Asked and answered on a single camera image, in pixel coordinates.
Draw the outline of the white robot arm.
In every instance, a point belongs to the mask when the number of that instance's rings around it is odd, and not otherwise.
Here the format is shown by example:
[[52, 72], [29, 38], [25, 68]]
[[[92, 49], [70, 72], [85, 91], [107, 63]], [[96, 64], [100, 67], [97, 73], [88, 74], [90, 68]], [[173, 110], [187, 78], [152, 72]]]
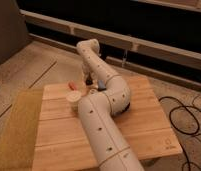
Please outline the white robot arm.
[[106, 89], [87, 94], [78, 103], [78, 116], [100, 171], [145, 171], [113, 121], [130, 105], [131, 90], [125, 79], [99, 57], [97, 39], [80, 41], [77, 51], [87, 73], [94, 73]]

